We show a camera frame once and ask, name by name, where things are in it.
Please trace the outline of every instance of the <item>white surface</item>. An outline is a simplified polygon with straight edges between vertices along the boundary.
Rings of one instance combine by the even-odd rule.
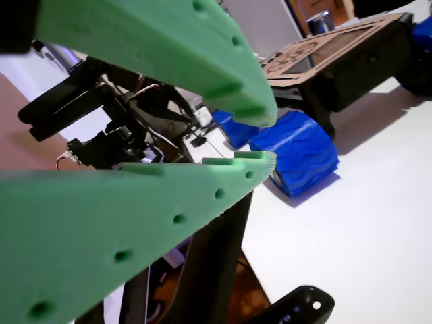
[[[332,117],[338,171],[294,200],[260,185],[242,249],[271,302],[308,284],[335,298],[329,324],[430,323],[432,103],[391,78]]]
[[[261,57],[303,39],[285,0],[224,0],[222,7],[228,9]]]

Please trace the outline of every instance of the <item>cable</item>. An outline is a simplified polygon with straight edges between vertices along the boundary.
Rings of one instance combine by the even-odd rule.
[[[183,115],[183,111],[182,111],[182,109],[179,107],[179,110],[180,110],[180,113]],[[192,126],[189,124],[189,123],[187,123],[186,124],[187,126],[188,126],[188,129],[196,136],[196,138],[205,138],[205,135],[207,134],[206,132],[204,133],[204,135],[198,135],[193,129],[192,129]],[[206,139],[206,142],[207,143],[209,143],[210,145],[211,145],[211,147],[213,147],[214,149],[215,149],[215,151],[216,152],[218,152],[219,153],[219,155],[221,156],[221,157],[224,157],[223,156],[223,154],[222,153],[220,153],[219,152],[219,150],[217,149],[217,148],[215,148],[215,146],[213,145],[213,144],[211,144],[211,142],[207,139],[207,138],[205,138]]]
[[[130,97],[129,100],[132,99],[132,98],[134,98],[134,97],[136,97],[136,96],[138,96],[138,95],[141,95],[143,92],[146,92],[148,89],[151,89],[151,88],[158,88],[158,87],[159,87],[159,85],[156,84],[156,83],[153,83],[153,84],[151,84],[150,86],[146,86],[145,88],[139,90],[139,91],[138,91],[136,94],[134,94],[132,97]]]
[[[152,134],[155,135],[157,138],[159,138],[160,140],[162,140],[165,144],[168,144],[168,145],[172,146],[177,151],[177,153],[179,153],[181,156],[183,156],[183,158],[185,158],[186,160],[188,160],[189,163],[194,164],[194,161],[192,161],[191,159],[189,159],[173,142],[171,142],[168,138],[160,135],[158,132],[156,132],[154,129],[152,129],[152,127],[149,124],[149,122],[146,121],[145,118],[142,118],[139,113],[136,113],[136,117],[137,117],[137,120],[142,125],[142,127],[144,127],[150,133],[150,136],[152,136]]]
[[[55,161],[55,167],[57,168],[57,170],[60,170],[60,168],[59,168],[59,162],[60,162],[60,160],[62,160],[62,159],[66,159],[66,157],[62,154],[62,155],[60,155],[58,158],[57,158],[57,160]]]

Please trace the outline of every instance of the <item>blue wheel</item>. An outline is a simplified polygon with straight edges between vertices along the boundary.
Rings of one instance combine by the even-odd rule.
[[[309,116],[287,113],[250,140],[252,151],[277,153],[271,179],[289,197],[296,197],[338,168],[338,152],[330,137]]]
[[[259,133],[259,128],[255,126],[236,123],[232,119],[231,113],[217,111],[213,114],[213,119],[219,124],[223,135],[235,149],[244,146],[254,135]]]

